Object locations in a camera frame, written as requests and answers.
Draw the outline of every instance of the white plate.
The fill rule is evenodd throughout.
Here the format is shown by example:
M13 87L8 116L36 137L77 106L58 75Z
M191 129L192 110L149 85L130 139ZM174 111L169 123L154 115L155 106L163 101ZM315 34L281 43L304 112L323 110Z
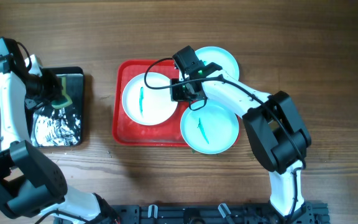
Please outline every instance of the white plate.
M191 108L197 109L204 101L197 101ZM229 149L239 135L237 116L217 101L208 100L205 107L183 113L180 131L186 143L194 150L205 154L217 154Z
M220 47L203 47L195 51L198 59L209 64L215 62L222 66L222 69L227 72L233 79L240 78L240 68L236 59L227 50ZM182 80L181 73L179 72L179 79Z
M149 72L147 84L150 86L170 85L170 79L165 75ZM140 89L143 87L143 112L140 112ZM129 81L122 92L122 107L125 113L136 123L156 125L166 121L177 108L178 102L171 101L169 88L152 90L144 84L144 73Z

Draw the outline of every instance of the red tray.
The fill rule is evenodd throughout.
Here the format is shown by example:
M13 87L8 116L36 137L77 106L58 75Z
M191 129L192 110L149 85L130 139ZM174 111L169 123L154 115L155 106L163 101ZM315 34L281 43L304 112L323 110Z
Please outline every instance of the red tray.
M169 119L154 126L136 123L125 114L122 108L121 95L127 83L135 76L144 73L154 62L155 60L128 60L119 67L112 135L118 143L127 146L187 147L188 145L180 132L180 119L188 107L187 102L179 102L177 109ZM168 78L177 78L179 74L179 71L173 65L173 60L163 61L155 65L150 72L161 73Z

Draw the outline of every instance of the wooden surface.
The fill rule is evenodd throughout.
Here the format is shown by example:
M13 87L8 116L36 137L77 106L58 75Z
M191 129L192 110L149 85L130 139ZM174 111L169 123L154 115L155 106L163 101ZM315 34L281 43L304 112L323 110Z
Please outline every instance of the wooden surface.
M111 136L122 62L215 45L235 56L242 82L292 96L313 142L303 196L328 203L332 223L358 223L358 1L0 0L1 35L46 67L87 74L84 143L42 150L70 185L111 204L267 202L269 176L244 128L219 156L126 147ZM35 220L0 212L0 223Z

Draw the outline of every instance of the wooden table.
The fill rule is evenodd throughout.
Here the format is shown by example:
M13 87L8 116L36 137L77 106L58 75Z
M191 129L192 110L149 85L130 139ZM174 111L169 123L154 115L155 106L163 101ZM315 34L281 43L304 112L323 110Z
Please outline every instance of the wooden table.
M85 141L42 150L70 185L111 204L267 202L269 176L244 128L219 156L126 147L111 136L122 62L215 45L235 56L242 82L292 96L313 139L303 196L328 203L332 223L358 223L358 1L0 0L2 35L46 67L87 74ZM0 223L35 221L0 212Z

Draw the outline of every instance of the green object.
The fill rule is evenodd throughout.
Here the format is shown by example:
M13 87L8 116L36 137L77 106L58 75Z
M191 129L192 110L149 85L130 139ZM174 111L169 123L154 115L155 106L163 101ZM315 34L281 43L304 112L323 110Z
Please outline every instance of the green object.
M66 106L70 106L73 103L70 96L66 93L66 77L62 77L62 87L63 89L61 97L51 102L52 107L57 110L65 108Z
M140 114L143 116L143 99L144 99L144 90L143 87L140 88L140 96L139 96L139 109Z
M206 135L205 135L205 131L204 131L204 128L203 128L203 124L201 123L201 118L198 118L198 127L197 127L197 128L200 129L200 131L201 131L201 133L202 133L202 135L203 135L205 141L209 144L209 141L208 141L208 139L206 138Z

